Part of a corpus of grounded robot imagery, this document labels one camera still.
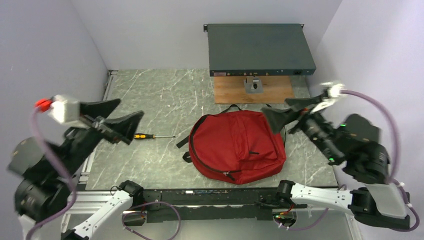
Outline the red fabric backpack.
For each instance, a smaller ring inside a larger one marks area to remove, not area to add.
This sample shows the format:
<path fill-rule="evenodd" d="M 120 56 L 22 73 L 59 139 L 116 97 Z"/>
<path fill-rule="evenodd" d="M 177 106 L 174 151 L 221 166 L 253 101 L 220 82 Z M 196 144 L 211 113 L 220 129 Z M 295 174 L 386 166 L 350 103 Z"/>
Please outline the red fabric backpack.
<path fill-rule="evenodd" d="M 280 173 L 287 160 L 284 140 L 272 132 L 260 111 L 237 105 L 217 114 L 205 114 L 188 136 L 176 144 L 188 150 L 183 160 L 205 177 L 244 185 Z"/>

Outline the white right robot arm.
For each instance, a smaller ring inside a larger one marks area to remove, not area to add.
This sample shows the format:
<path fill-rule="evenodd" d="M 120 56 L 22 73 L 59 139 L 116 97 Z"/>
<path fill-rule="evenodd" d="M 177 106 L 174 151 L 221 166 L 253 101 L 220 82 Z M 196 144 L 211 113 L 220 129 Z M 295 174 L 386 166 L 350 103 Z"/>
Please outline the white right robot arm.
<path fill-rule="evenodd" d="M 276 203 L 319 205 L 354 217 L 358 222 L 398 232 L 409 232 L 412 209 L 402 184 L 393 178 L 395 157 L 380 144 L 380 130 L 359 114 L 349 115 L 339 127 L 326 120 L 322 111 L 333 105 L 340 94 L 311 98 L 288 98 L 287 109 L 264 107 L 266 120 L 274 133 L 294 123 L 290 133 L 303 132 L 327 158 L 329 165 L 344 164 L 343 172 L 363 187 L 331 191 L 308 187 L 290 180 L 280 181 Z"/>

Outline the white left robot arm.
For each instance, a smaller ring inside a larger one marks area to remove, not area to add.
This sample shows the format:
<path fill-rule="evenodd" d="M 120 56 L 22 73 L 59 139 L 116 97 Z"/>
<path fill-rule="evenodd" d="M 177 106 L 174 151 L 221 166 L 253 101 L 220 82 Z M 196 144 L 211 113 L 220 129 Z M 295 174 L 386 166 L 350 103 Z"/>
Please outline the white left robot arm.
<path fill-rule="evenodd" d="M 90 218 L 77 227 L 61 232 L 61 217 L 77 200 L 73 178 L 101 141 L 130 144 L 143 111 L 111 119 L 121 103 L 119 98 L 83 102 L 67 95 L 37 101 L 30 115 L 32 136 L 13 150 L 8 170 L 22 177 L 14 194 L 14 210 L 26 240 L 93 240 L 106 223 L 128 209 L 139 209 L 144 189 L 126 180 L 114 195 Z M 56 145 L 42 135 L 38 114 L 48 113 L 66 126 L 63 143 Z"/>

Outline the wooden board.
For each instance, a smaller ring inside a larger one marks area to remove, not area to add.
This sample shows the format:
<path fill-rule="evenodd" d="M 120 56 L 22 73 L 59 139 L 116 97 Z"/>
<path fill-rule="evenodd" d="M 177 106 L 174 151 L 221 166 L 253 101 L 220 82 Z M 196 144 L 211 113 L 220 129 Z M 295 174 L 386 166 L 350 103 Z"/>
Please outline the wooden board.
<path fill-rule="evenodd" d="M 295 96 L 288 76 L 215 76 L 216 104 L 282 104 Z"/>

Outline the yellow handled screwdriver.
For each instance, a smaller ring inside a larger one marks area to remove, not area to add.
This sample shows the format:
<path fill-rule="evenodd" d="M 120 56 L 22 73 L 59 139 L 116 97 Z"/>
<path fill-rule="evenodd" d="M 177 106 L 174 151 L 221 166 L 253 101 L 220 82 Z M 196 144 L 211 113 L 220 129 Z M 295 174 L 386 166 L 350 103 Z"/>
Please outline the yellow handled screwdriver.
<path fill-rule="evenodd" d="M 175 138 L 175 135 L 155 135 L 146 133 L 135 133 L 133 138 L 135 140 L 158 139 L 158 138 Z"/>

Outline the dark rack-mount network switch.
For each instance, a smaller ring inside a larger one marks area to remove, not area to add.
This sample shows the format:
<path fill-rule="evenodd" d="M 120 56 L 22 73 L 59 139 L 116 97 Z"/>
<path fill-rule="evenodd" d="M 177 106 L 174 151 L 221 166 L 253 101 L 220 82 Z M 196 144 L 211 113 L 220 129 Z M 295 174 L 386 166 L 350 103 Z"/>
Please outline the dark rack-mount network switch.
<path fill-rule="evenodd" d="M 209 74 L 311 76 L 317 67 L 301 23 L 209 23 Z"/>

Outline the aluminium rail frame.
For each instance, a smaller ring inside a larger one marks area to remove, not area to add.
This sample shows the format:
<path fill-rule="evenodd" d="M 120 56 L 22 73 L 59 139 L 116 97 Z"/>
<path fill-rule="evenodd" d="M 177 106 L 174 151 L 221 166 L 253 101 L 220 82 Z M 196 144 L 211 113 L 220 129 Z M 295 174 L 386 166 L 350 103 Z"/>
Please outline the aluminium rail frame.
<path fill-rule="evenodd" d="M 308 97 L 305 78 L 288 76 L 295 97 Z M 236 185 L 209 179 L 191 163 L 183 160 L 188 146 L 177 143 L 189 135 L 203 115 L 230 108 L 260 111 L 283 103 L 216 104 L 214 77 L 208 69 L 134 69 L 112 70 L 106 84 L 107 100 L 121 99 L 111 114 L 118 118 L 144 111 L 137 132 L 175 138 L 134 140 L 130 145 L 103 140 L 89 156 L 77 186 L 78 198 L 65 215 L 63 228 L 74 227 L 91 217 L 112 197 L 111 191 L 130 180 L 147 189 L 225 189 L 276 188 L 281 180 L 336 191 L 334 169 L 301 133 L 285 135 L 286 162 L 280 173 L 248 184 Z M 100 240 L 360 240 L 358 224 L 352 216 L 323 206 L 297 207 L 289 213 L 296 217 L 290 230 L 278 228 L 274 220 L 216 219 L 172 220 L 144 223 L 123 229 L 121 217 L 109 220 L 97 236 Z"/>

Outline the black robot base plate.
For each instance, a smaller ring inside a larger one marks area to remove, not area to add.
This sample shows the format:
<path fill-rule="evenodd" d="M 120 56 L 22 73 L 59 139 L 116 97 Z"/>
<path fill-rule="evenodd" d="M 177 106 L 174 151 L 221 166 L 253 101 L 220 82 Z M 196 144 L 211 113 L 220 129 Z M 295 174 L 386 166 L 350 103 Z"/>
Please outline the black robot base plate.
<path fill-rule="evenodd" d="M 271 221 L 275 214 L 293 211 L 294 206 L 279 197 L 275 187 L 146 189 L 149 206 L 125 211 L 124 223 L 190 220 L 254 219 Z"/>

